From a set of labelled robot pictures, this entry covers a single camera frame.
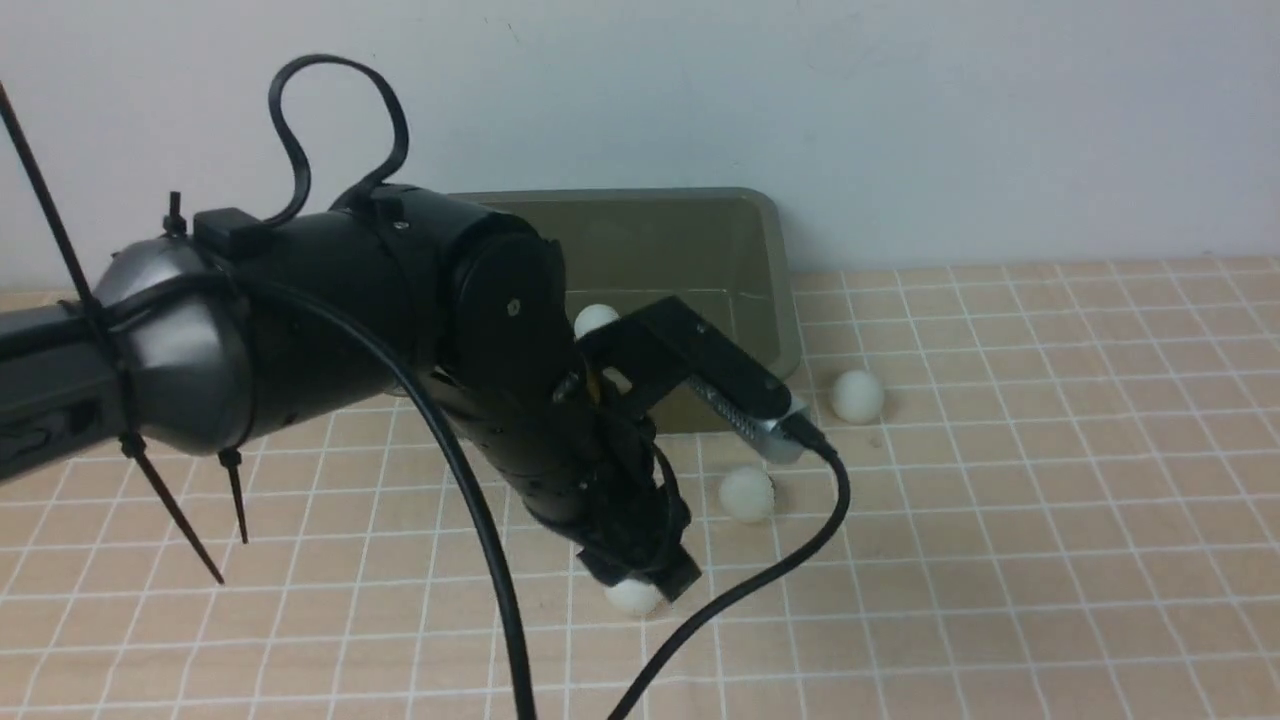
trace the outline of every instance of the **white wall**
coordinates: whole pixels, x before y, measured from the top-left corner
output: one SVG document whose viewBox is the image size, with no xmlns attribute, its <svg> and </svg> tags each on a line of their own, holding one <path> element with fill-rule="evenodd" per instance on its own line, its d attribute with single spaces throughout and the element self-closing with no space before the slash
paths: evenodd
<svg viewBox="0 0 1280 720">
<path fill-rule="evenodd" d="M 95 275 L 188 209 L 289 193 L 265 92 L 367 61 L 443 191 L 745 184 L 792 265 L 1280 247 L 1276 0 L 8 0 L 0 68 Z M 389 128 L 349 70 L 287 115 L 320 208 Z M 64 284 L 0 150 L 0 284 Z"/>
</svg>

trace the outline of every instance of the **black robotic arm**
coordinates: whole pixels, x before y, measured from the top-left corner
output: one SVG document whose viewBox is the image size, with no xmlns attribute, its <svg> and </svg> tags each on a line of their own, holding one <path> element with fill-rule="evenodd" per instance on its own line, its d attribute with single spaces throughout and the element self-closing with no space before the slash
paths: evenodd
<svg viewBox="0 0 1280 720">
<path fill-rule="evenodd" d="M 310 167 L 279 100 L 288 77 L 316 63 L 374 79 L 393 117 L 396 146 L 328 211 L 300 215 Z M 90 291 L 0 86 L 5 124 L 79 295 L 0 314 L 0 480 L 119 439 L 221 582 L 146 460 L 142 437 L 191 455 L 218 454 L 247 542 L 238 448 L 398 388 L 440 441 L 480 532 L 521 717 L 534 716 L 532 692 L 509 570 L 449 427 L 534 518 L 581 547 L 580 560 L 599 582 L 639 579 L 668 600 L 700 574 L 681 546 L 689 507 L 646 414 L 676 386 L 690 384 L 762 455 L 792 461 L 808 447 L 836 469 L 837 507 L 823 532 L 691 618 L 616 716 L 698 626 L 835 534 L 849 507 L 835 451 L 777 378 L 687 305 L 671 297 L 575 341 L 554 240 L 517 217 L 387 182 L 408 138 L 380 76 L 342 58 L 300 58 L 278 73 L 270 106 L 294 168 L 289 206 L 266 220 L 238 209 L 196 213 L 188 231 L 174 193 L 164 233 L 115 254 Z M 607 368 L 631 387 L 622 392 Z"/>
</svg>

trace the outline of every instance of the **metal tray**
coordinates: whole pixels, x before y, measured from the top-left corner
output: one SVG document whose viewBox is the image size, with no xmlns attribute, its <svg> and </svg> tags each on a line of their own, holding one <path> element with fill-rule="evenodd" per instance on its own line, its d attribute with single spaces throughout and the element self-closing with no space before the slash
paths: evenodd
<svg viewBox="0 0 1280 720">
<path fill-rule="evenodd" d="M 564 247 L 570 320 L 593 304 L 627 314 L 676 295 L 774 375 L 800 365 L 800 328 L 777 209 L 746 188 L 458 193 L 513 213 Z M 680 388 L 653 411 L 662 433 L 727 430 Z"/>
</svg>

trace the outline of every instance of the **grid mat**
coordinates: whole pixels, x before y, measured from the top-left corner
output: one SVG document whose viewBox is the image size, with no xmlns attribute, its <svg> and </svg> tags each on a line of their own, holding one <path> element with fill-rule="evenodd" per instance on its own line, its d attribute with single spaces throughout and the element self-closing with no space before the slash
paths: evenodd
<svg viewBox="0 0 1280 720">
<path fill-rule="evenodd" d="M 849 465 L 852 512 L 700 632 L 635 717 L 1280 717 L 1280 260 L 794 287 L 790 384 Z M 888 386 L 882 425 L 829 411 L 852 368 Z M 829 511 L 809 456 L 769 468 L 772 521 L 736 524 L 716 483 L 759 460 L 726 434 L 660 442 L 705 574 L 644 621 L 472 454 L 544 717 L 605 716 L 681 619 Z M 156 448 L 216 591 L 111 447 L 0 488 L 0 720 L 511 717 L 479 544 L 412 409 L 374 398 L 251 450 L 241 546 L 221 468 Z"/>
</svg>

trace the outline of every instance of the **cable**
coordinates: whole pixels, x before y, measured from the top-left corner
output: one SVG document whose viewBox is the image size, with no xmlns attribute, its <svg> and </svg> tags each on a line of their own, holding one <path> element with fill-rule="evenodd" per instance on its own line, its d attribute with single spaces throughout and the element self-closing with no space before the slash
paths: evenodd
<svg viewBox="0 0 1280 720">
<path fill-rule="evenodd" d="M 822 546 L 827 544 L 827 542 L 840 530 L 840 525 L 845 521 L 845 515 L 849 514 L 849 505 L 852 501 L 852 491 L 849 486 L 849 471 L 845 469 L 845 464 L 840 461 L 840 455 L 836 450 L 831 447 L 826 439 L 823 439 L 822 433 L 810 425 L 808 420 L 792 416 L 783 423 L 785 428 L 792 434 L 792 437 L 799 439 L 809 450 L 822 456 L 822 459 L 831 465 L 832 471 L 836 474 L 836 507 L 832 510 L 831 518 L 808 542 L 791 552 L 791 555 L 787 555 L 778 562 L 733 585 L 723 594 L 703 606 L 701 610 L 691 615 L 678 628 L 676 628 L 676 632 L 671 633 L 671 637 L 662 643 L 658 652 L 653 653 L 653 657 L 650 657 L 649 662 L 646 662 L 640 670 L 636 679 L 631 682 L 631 687 L 627 688 L 627 692 L 622 694 L 622 700 L 618 701 L 617 707 L 614 707 L 613 712 L 609 714 L 609 720 L 622 720 L 626 717 L 627 714 L 635 708 L 636 703 L 640 701 L 640 696 L 643 696 L 649 688 L 649 684 L 658 676 L 658 673 L 662 671 L 663 666 L 666 666 L 680 647 L 689 642 L 689 638 L 701 629 L 703 625 L 710 621 L 712 618 L 719 615 L 724 610 L 728 610 L 736 602 L 755 591 L 799 568 L 805 560 L 809 560 L 819 550 L 822 550 Z"/>
<path fill-rule="evenodd" d="M 27 179 L 31 181 L 31 188 L 36 192 L 36 200 L 40 201 L 41 211 L 45 213 L 45 223 L 49 224 L 50 232 L 54 233 L 54 242 L 58 243 L 58 251 L 63 255 L 63 264 L 67 265 L 67 272 L 72 275 L 76 295 L 79 296 L 81 304 L 84 305 L 86 310 L 90 310 L 96 306 L 96 302 L 93 293 L 88 288 L 88 281 L 84 278 L 84 269 L 81 268 L 79 259 L 76 258 L 76 249 L 67 234 L 67 225 L 63 224 L 63 218 L 58 214 L 58 205 L 54 202 L 52 193 L 49 192 L 49 184 L 45 182 L 44 173 L 40 172 L 35 152 L 31 151 L 27 135 L 22 132 L 22 126 L 18 123 L 18 113 L 9 102 L 9 95 L 5 92 L 3 82 L 0 82 L 0 118 L 4 118 L 5 128 L 9 131 L 9 140 L 13 141 L 13 149 L 18 151 L 22 168 L 27 172 Z"/>
<path fill-rule="evenodd" d="M 271 87 L 266 94 L 266 106 L 271 114 L 271 126 L 275 127 L 275 135 L 279 136 L 280 143 L 284 145 L 284 152 L 289 156 L 289 167 L 293 168 L 293 197 L 289 199 L 289 204 L 283 210 L 262 220 L 262 224 L 268 227 L 275 227 L 292 220 L 302 211 L 302 206 L 307 202 L 307 196 L 311 195 L 311 163 L 307 160 L 306 151 L 302 150 L 302 143 L 298 142 L 297 136 L 289 129 L 289 123 L 284 119 L 284 110 L 280 108 L 280 101 L 284 95 L 284 86 L 288 85 L 289 79 L 298 70 L 319 64 L 343 65 L 364 73 L 378 87 L 378 94 L 383 96 L 383 102 L 387 104 L 387 113 L 392 119 L 392 151 L 380 165 L 356 183 L 356 195 L 367 196 L 378 183 L 401 169 L 404 159 L 408 158 L 408 120 L 404 119 L 404 109 L 401 106 L 399 99 L 396 97 L 396 91 L 392 90 L 387 78 L 367 65 L 338 55 L 315 54 L 297 58 L 275 73 L 275 77 L 271 79 Z"/>
<path fill-rule="evenodd" d="M 388 370 L 396 375 L 396 380 L 406 389 L 413 406 L 431 428 L 431 434 L 440 443 L 444 459 L 453 471 L 453 477 L 462 492 L 462 498 L 471 512 L 476 534 L 480 536 L 480 548 L 484 553 L 485 564 L 489 566 L 489 577 L 493 579 L 493 589 L 497 594 L 498 615 L 502 618 L 503 635 L 507 642 L 507 659 L 511 665 L 511 685 L 516 700 L 516 717 L 532 720 L 538 716 L 534 705 L 534 679 L 529 667 L 529 648 L 525 644 L 525 629 L 520 619 L 520 606 L 516 600 L 516 584 L 511 578 L 511 568 L 507 565 L 507 556 L 502 550 L 502 537 L 494 524 L 493 514 L 485 502 L 480 483 L 476 480 L 471 464 L 467 461 L 457 436 L 449 427 L 448 419 L 434 400 L 426 393 L 421 380 L 404 363 L 396 356 L 396 351 L 384 343 L 378 336 L 361 327 L 355 320 L 333 309 L 328 304 L 297 290 L 276 283 L 238 279 L 239 288 L 244 295 L 287 305 L 296 310 L 306 311 L 315 318 L 328 322 L 334 328 L 346 333 L 351 340 L 358 342 L 374 355 Z"/>
</svg>

